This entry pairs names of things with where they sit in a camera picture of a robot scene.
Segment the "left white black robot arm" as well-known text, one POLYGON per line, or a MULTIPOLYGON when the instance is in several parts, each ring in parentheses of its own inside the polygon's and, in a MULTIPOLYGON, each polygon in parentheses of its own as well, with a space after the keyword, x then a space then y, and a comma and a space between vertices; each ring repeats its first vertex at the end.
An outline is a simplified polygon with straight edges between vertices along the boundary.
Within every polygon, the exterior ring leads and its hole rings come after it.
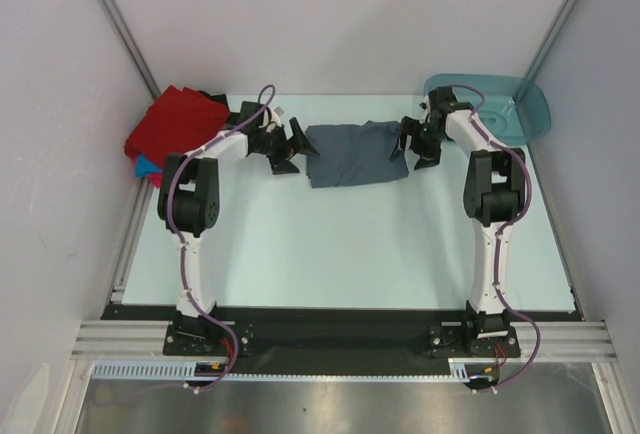
POLYGON ((270 108, 268 102, 245 101, 213 137, 165 160, 157 213, 176 242, 181 283, 173 338, 186 339, 202 354, 214 351, 229 330, 214 318, 217 299, 201 272, 201 243, 219 218, 220 167, 251 154, 266 157, 271 173, 283 175, 299 172, 294 156, 317 157, 319 152, 297 118, 284 125, 281 109, 270 108))

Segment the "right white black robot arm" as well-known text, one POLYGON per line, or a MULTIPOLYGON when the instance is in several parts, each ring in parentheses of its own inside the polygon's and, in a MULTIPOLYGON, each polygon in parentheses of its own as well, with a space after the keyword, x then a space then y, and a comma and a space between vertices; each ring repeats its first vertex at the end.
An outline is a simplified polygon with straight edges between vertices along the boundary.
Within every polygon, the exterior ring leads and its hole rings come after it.
POLYGON ((520 148, 502 144, 479 116, 478 105, 457 98, 454 86, 436 87, 421 103, 419 119, 404 117, 392 159, 412 151, 416 169, 441 161, 442 145, 455 143, 468 160, 463 208, 474 228, 475 262, 470 299, 460 325, 432 328, 434 355, 492 357, 514 341, 508 304, 506 264, 514 225, 528 213, 532 180, 520 148))

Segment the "grey blue polo shirt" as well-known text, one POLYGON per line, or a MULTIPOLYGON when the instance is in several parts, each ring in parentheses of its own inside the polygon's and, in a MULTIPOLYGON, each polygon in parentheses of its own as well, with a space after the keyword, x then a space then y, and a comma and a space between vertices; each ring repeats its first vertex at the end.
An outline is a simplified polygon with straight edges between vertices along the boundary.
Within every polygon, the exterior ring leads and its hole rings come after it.
POLYGON ((306 136, 319 152, 306 162, 311 187, 356 187, 406 178, 406 160, 391 158, 399 128, 396 121, 308 127, 306 136))

